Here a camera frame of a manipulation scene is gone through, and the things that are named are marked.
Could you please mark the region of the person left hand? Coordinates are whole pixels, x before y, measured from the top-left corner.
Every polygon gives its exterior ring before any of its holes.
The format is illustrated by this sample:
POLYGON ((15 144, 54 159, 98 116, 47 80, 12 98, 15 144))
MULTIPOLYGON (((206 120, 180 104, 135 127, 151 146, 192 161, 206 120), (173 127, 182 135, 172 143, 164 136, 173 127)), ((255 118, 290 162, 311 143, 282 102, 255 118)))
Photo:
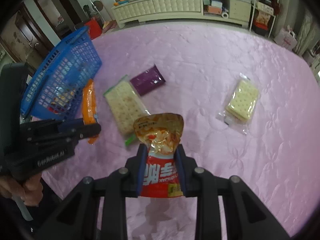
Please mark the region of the person left hand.
POLYGON ((1 176, 1 196, 11 199, 13 196, 18 196, 26 206, 38 206, 43 198, 41 177, 42 173, 38 173, 20 185, 10 176, 1 176))

